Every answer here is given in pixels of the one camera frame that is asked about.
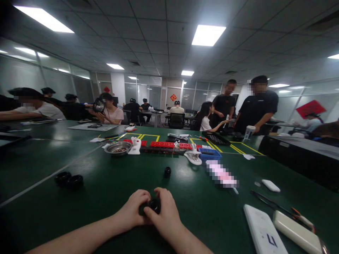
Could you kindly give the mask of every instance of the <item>green table surface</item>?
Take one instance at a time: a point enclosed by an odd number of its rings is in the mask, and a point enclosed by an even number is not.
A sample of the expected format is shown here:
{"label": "green table surface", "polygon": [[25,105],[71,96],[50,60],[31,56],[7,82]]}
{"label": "green table surface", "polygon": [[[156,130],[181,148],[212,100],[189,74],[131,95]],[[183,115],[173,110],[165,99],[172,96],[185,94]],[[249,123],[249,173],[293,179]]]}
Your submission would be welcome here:
{"label": "green table surface", "polygon": [[[82,189],[70,192],[58,188],[51,177],[0,208],[15,252],[22,253],[110,216],[137,189],[153,193],[155,187],[171,191],[183,224],[214,253],[255,253],[243,206],[249,204],[271,217],[273,210],[253,196],[251,189],[286,209],[295,207],[315,224],[317,234],[331,253],[339,252],[336,237],[338,194],[241,143],[232,145],[244,153],[254,154],[255,159],[248,161],[235,149],[219,146],[224,152],[221,163],[239,181],[239,195],[236,195],[232,189],[216,186],[206,173],[206,166],[194,166],[184,156],[144,153],[113,158],[102,148],[96,149],[97,144],[88,142],[99,134],[118,134],[123,131],[123,126],[108,132],[67,129],[77,124],[62,121],[29,126],[32,127],[30,134],[33,139],[8,149],[1,157],[1,164],[5,165],[0,170],[2,200],[69,164],[65,170],[73,175],[83,175],[85,183]],[[165,141],[167,133],[201,135],[200,132],[151,127],[137,127],[134,133],[138,134],[128,134],[124,138],[148,134],[159,135],[159,141]],[[156,139],[157,136],[142,138],[147,141]],[[257,150],[260,140],[252,137],[246,145]],[[172,168],[170,179],[163,177],[167,166]],[[281,192],[273,193],[263,185],[254,184],[262,179],[273,181]],[[283,234],[279,235],[288,253],[305,253]],[[112,252],[174,253],[153,226],[134,228],[97,250],[97,253]]]}

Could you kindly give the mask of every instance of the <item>woman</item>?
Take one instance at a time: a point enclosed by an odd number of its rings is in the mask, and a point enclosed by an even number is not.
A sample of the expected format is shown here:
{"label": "woman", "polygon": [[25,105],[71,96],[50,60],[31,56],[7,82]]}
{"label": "woman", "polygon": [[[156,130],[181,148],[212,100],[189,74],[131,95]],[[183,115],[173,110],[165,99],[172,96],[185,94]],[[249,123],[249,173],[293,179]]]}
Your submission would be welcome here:
{"label": "woman", "polygon": [[208,117],[210,114],[214,112],[214,107],[212,102],[204,102],[201,105],[201,110],[196,116],[196,122],[194,129],[196,131],[209,131],[209,132],[216,132],[223,124],[227,123],[228,120],[224,120],[220,122],[215,128],[211,128],[209,125],[209,119]]}
{"label": "woman", "polygon": [[113,96],[109,93],[102,93],[100,97],[105,104],[104,114],[94,112],[92,109],[89,112],[96,116],[102,123],[121,124],[121,121],[124,119],[124,112],[113,105]]}
{"label": "woman", "polygon": [[22,107],[0,112],[0,121],[22,120],[37,117],[66,119],[58,107],[32,88],[19,87],[9,90],[8,92],[14,95],[14,98],[21,103]]}

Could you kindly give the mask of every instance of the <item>blue basket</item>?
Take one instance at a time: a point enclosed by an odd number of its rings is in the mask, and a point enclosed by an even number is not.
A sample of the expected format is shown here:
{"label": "blue basket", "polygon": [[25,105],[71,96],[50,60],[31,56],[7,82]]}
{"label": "blue basket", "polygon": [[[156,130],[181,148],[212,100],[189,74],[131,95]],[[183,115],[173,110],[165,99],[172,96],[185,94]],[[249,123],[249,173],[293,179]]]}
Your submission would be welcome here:
{"label": "blue basket", "polygon": [[217,150],[214,150],[214,149],[198,148],[198,151],[213,153],[213,155],[205,155],[202,153],[199,154],[200,159],[203,161],[211,161],[211,160],[219,161],[220,158],[222,157],[221,154]]}

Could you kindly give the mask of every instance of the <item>stainless steel bowl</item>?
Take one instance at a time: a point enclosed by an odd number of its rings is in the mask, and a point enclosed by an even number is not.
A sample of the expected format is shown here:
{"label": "stainless steel bowl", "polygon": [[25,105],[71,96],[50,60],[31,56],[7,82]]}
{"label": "stainless steel bowl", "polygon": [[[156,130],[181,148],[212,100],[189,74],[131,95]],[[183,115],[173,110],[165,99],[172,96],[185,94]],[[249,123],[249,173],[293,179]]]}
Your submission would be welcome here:
{"label": "stainless steel bowl", "polygon": [[[132,144],[129,143],[129,142],[118,142],[118,143],[111,144],[111,145],[107,146],[105,148],[105,152],[110,153],[112,156],[119,157],[119,156],[123,156],[123,155],[128,154],[131,147],[132,147]],[[123,152],[114,152],[114,151],[121,149],[121,148],[126,148],[126,150],[123,151]]]}

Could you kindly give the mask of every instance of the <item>red sign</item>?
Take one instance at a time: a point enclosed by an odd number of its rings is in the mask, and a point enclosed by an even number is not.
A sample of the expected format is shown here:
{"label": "red sign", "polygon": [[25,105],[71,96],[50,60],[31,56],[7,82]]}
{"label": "red sign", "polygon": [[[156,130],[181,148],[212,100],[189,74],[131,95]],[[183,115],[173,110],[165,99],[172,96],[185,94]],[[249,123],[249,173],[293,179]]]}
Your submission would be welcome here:
{"label": "red sign", "polygon": [[321,114],[323,112],[326,111],[326,109],[324,109],[322,107],[322,105],[320,105],[319,102],[317,102],[316,100],[313,100],[309,103],[306,103],[305,105],[302,105],[301,107],[297,108],[296,111],[299,113],[299,115],[303,118],[306,119],[306,115],[310,114],[310,113],[317,113],[317,114]]}
{"label": "red sign", "polygon": [[110,89],[109,89],[108,87],[105,87],[103,90],[104,90],[105,92],[109,92],[109,91],[110,91]]}
{"label": "red sign", "polygon": [[171,98],[172,101],[175,101],[177,99],[175,94],[173,94],[170,98]]}

